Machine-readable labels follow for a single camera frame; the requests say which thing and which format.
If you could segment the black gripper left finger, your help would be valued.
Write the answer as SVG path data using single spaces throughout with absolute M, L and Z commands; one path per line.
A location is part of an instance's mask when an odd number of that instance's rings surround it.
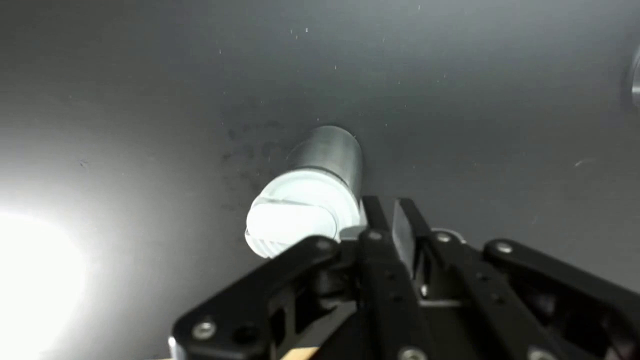
M 168 346 L 176 360 L 278 360 L 309 326 L 351 302 L 354 313 L 321 347 L 345 360 L 399 360 L 425 350 L 425 329 L 377 198 L 363 199 L 354 240 L 307 235 L 182 313 Z

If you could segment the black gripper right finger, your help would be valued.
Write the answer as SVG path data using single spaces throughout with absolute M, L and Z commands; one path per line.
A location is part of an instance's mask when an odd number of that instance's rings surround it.
M 418 298 L 484 360 L 640 360 L 640 294 L 508 237 L 468 246 L 401 198 L 394 237 Z

